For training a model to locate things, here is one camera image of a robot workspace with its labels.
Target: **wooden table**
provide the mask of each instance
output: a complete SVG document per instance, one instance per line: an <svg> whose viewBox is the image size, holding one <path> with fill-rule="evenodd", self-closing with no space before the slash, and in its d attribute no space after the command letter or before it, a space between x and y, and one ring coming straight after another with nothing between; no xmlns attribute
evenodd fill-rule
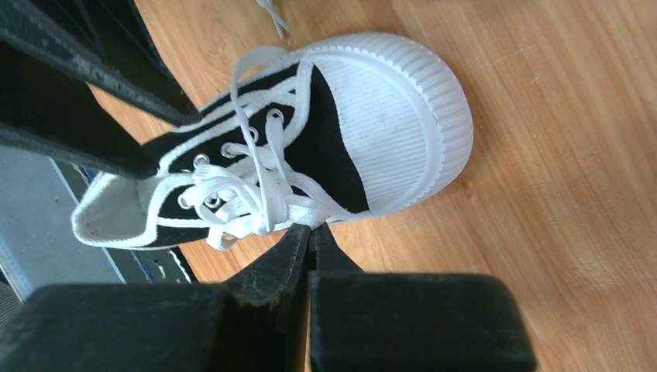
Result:
<svg viewBox="0 0 657 372"><path fill-rule="evenodd" d="M473 110L470 163L411 210L334 226L339 244L367 270L499 277L542 370L657 370L655 0L279 0L294 28L283 42L255 0L138 3L198 105L263 44L376 30L433 49ZM98 97L141 141L167 128ZM279 237L184 252L202 281L221 281Z"/></svg>

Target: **metal eyelet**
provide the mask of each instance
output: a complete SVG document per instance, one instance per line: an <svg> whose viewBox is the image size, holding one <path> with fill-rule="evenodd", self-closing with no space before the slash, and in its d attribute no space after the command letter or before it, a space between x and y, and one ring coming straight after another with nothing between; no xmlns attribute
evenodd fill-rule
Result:
<svg viewBox="0 0 657 372"><path fill-rule="evenodd" d="M278 108L272 108L267 112L267 120L281 119L284 120L283 112Z"/></svg>
<svg viewBox="0 0 657 372"><path fill-rule="evenodd" d="M253 138L253 142L258 142L258 129L253 128L252 126L249 127L249 132L251 133L251 138Z"/></svg>
<svg viewBox="0 0 657 372"><path fill-rule="evenodd" d="M178 195L178 205L179 205L182 209L192 209L192 206L189 205L189 204L187 203L186 200L184 200L182 194Z"/></svg>
<svg viewBox="0 0 657 372"><path fill-rule="evenodd" d="M194 157L191 163L194 165L194 168L202 164L210 164L210 157L204 153L200 153Z"/></svg>
<svg viewBox="0 0 657 372"><path fill-rule="evenodd" d="M210 198L205 200L205 206L208 208L218 208L222 203L220 198Z"/></svg>
<svg viewBox="0 0 657 372"><path fill-rule="evenodd" d="M227 143L224 143L222 145L222 148L221 148L222 156L225 157L226 159L232 159L232 158L237 156L237 155L233 155L232 153L230 153L228 151L228 146L230 146L230 145L231 145L231 143L227 142Z"/></svg>

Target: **gray surface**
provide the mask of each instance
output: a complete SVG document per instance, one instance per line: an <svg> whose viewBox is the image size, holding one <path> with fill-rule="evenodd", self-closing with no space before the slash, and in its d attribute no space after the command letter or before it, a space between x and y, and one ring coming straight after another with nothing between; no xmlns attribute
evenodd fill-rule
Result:
<svg viewBox="0 0 657 372"><path fill-rule="evenodd" d="M48 158L0 146L0 267L21 299L56 283L122 283L107 250L71 232L77 201Z"/></svg>

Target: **black and white sneaker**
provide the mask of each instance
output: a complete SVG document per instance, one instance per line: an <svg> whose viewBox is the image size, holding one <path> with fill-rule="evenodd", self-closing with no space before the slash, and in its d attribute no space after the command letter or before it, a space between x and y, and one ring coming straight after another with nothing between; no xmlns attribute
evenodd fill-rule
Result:
<svg viewBox="0 0 657 372"><path fill-rule="evenodd" d="M292 223L387 215L453 181L473 144L454 73L384 33L253 50L201 112L144 145L160 159L156 176L96 177L72 216L81 242L157 249L207 238L221 250Z"/></svg>

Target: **shoelace bow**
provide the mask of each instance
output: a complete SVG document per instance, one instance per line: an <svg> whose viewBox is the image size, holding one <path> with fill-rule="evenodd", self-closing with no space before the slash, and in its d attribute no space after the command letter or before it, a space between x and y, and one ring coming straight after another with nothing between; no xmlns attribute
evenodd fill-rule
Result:
<svg viewBox="0 0 657 372"><path fill-rule="evenodd" d="M290 32L290 26L283 20L283 18L276 12L276 9L273 8L273 0L257 0L258 5L263 7L271 15L273 24L276 26L276 31L278 31L278 36L283 39L285 37L285 31Z"/></svg>
<svg viewBox="0 0 657 372"><path fill-rule="evenodd" d="M268 145L256 147L249 131L249 118L238 102L238 83L244 72L286 53L274 46L258 48L240 58L233 70L230 100L246 145L230 143L225 150L253 160L255 172L238 177L224 167L199 164L192 174L194 186L179 199L193 206L199 218L208 223L208 244L217 250L226 250L249 234L267 235L292 222L315 228L329 217L324 204L292 191L289 181L296 179L296 173L284 160L284 118L280 112L267 114ZM217 212L205 204L212 199L225 202Z"/></svg>

